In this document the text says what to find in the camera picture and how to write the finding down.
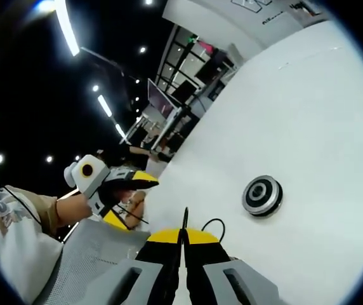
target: gray mesh fabric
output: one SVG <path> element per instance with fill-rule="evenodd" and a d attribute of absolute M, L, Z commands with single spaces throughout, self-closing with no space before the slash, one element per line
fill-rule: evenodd
<path fill-rule="evenodd" d="M 38 304 L 75 304 L 87 286 L 121 259 L 133 259 L 145 244 L 146 232 L 127 232 L 103 222 L 82 220 L 63 247 L 62 255 L 35 301 Z"/>

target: screen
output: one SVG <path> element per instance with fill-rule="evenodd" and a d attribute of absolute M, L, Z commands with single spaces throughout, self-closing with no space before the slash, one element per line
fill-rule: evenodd
<path fill-rule="evenodd" d="M 184 81 L 171 96 L 180 103 L 185 103 L 196 91 L 196 87 L 190 81 Z"/>
<path fill-rule="evenodd" d="M 216 50 L 213 56 L 202 66 L 199 72 L 195 75 L 204 84 L 210 83 L 218 75 L 218 68 L 221 67 L 224 60 L 226 60 L 227 54 L 221 50 Z"/>
<path fill-rule="evenodd" d="M 148 79 L 148 99 L 152 106 L 154 106 L 163 116 L 167 119 L 174 109 L 173 104 L 169 101 L 167 96 L 156 87 L 153 82 Z"/>

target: round metal object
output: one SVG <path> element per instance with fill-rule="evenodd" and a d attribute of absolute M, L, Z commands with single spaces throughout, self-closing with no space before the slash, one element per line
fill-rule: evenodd
<path fill-rule="evenodd" d="M 244 208 L 253 216 L 272 214 L 283 199 L 282 186 L 271 176 L 259 176 L 245 188 L 242 196 Z"/>

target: black wire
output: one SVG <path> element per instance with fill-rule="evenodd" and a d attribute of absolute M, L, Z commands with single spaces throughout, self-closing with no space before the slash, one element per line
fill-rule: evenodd
<path fill-rule="evenodd" d="M 4 189 L 7 191 L 7 192 L 9 192 L 16 200 L 18 200 L 20 203 L 21 203 L 21 205 L 23 205 L 23 207 L 24 208 L 26 208 L 27 209 L 27 211 L 31 214 L 31 216 L 33 217 L 33 219 L 38 223 L 38 224 L 40 224 L 41 225 L 41 227 L 42 227 L 42 224 L 41 224 L 41 222 L 35 217 L 35 215 L 29 210 L 29 208 L 27 207 L 27 205 L 25 204 L 25 203 L 23 203 L 23 201 L 21 200 L 21 199 L 19 199 L 17 196 L 15 196 L 15 194 L 13 194 L 9 189 L 7 189 L 6 187 L 4 187 Z"/>
<path fill-rule="evenodd" d="M 183 225 L 181 229 L 185 229 L 187 227 L 187 222 L 188 222 L 188 207 L 184 209 Z"/>
<path fill-rule="evenodd" d="M 149 224 L 149 222 L 147 222 L 147 221 L 145 221 L 145 220 L 143 220 L 142 218 L 139 218 L 138 216 L 136 216 L 136 215 L 134 215 L 134 214 L 132 214 L 131 212 L 129 212 L 129 211 L 127 211 L 125 208 L 123 208 L 122 206 L 120 206 L 120 205 L 117 205 L 120 209 L 122 209 L 122 210 L 124 210 L 125 212 L 127 212 L 129 215 L 131 215 L 131 216 L 133 216 L 133 217 L 135 217 L 136 219 L 139 219 L 140 221 L 142 221 L 142 222 L 144 222 L 144 223 L 146 223 L 146 224 Z"/>
<path fill-rule="evenodd" d="M 221 235 L 221 238 L 220 238 L 220 242 L 222 241 L 222 239 L 224 238 L 224 235 L 225 235 L 225 224 L 224 224 L 224 222 L 221 220 L 221 219 L 219 219 L 219 218 L 213 218 L 213 219 L 211 219 L 210 221 L 208 221 L 205 225 L 204 225 L 204 227 L 202 227 L 202 229 L 201 229 L 201 231 L 204 231 L 204 229 L 206 228 L 206 226 L 208 225 L 208 224 L 210 224 L 210 223 L 212 223 L 213 221 L 219 221 L 219 222 L 221 222 L 221 224 L 222 224 L 222 235 Z"/>

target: white surface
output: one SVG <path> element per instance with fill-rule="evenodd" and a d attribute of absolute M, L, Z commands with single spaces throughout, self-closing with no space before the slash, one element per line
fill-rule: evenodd
<path fill-rule="evenodd" d="M 262 48 L 302 30 L 286 3 L 293 0 L 191 0 L 228 20 Z"/>
<path fill-rule="evenodd" d="M 163 18 L 197 34 L 217 48 L 226 50 L 229 44 L 235 43 L 245 59 L 254 57 L 263 49 L 229 21 L 190 0 L 168 0 Z"/>
<path fill-rule="evenodd" d="M 166 168 L 166 165 L 168 165 L 166 162 L 155 162 L 149 159 L 145 172 L 158 179 L 162 175 L 162 172 Z"/>
<path fill-rule="evenodd" d="M 282 184 L 283 204 L 254 219 L 242 192 L 265 174 Z M 152 231 L 180 227 L 186 206 L 192 227 L 221 217 L 228 254 L 273 281 L 285 302 L 339 304 L 363 275 L 359 54 L 331 22 L 271 46 L 229 82 L 160 183 L 146 200 Z M 181 294 L 175 304 L 185 304 Z"/>

